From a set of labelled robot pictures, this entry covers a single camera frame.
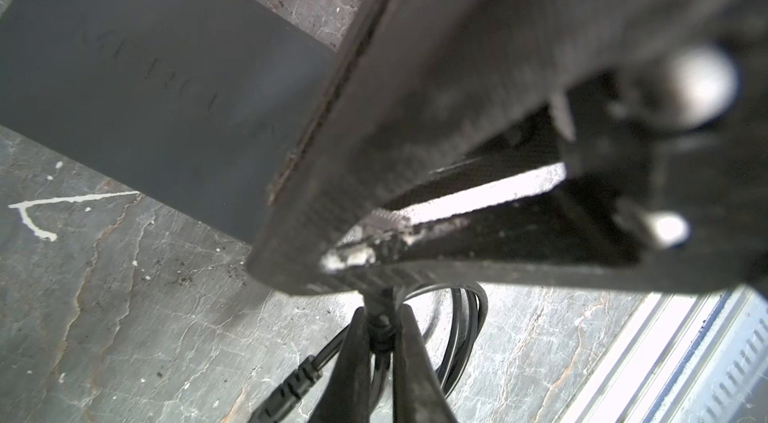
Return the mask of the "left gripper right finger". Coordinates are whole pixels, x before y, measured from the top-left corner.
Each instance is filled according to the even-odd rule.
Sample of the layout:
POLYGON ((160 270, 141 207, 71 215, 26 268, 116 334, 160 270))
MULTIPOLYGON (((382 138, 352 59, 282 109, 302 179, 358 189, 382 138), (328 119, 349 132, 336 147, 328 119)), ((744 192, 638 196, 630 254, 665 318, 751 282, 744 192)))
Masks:
POLYGON ((393 421, 457 422, 439 385, 412 308, 398 310, 393 354, 393 421))

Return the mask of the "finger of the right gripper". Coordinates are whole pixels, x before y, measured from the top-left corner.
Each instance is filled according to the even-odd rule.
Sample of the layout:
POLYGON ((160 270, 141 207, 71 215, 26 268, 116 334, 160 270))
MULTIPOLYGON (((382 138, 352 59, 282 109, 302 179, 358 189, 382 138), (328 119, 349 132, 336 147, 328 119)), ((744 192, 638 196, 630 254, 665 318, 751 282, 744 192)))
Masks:
POLYGON ((247 261, 289 294, 767 287, 767 0, 363 0, 247 261), (554 189, 366 238, 535 116, 554 189))

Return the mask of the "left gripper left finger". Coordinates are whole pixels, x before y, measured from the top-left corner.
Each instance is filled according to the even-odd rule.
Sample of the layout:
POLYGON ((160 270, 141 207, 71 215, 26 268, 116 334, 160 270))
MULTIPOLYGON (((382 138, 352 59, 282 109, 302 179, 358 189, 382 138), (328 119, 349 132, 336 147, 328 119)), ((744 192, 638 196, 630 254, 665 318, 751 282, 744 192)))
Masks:
POLYGON ((331 378, 309 422, 368 422, 371 355, 367 312, 359 307, 348 326, 331 378))

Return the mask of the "black perforated box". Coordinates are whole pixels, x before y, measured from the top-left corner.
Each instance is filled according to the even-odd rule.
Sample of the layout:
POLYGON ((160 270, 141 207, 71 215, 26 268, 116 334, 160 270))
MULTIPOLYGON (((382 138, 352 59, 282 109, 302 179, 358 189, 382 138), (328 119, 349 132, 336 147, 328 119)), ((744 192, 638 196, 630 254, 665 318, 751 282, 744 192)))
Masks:
POLYGON ((251 242, 334 59, 254 0, 13 0, 1 123, 251 242))

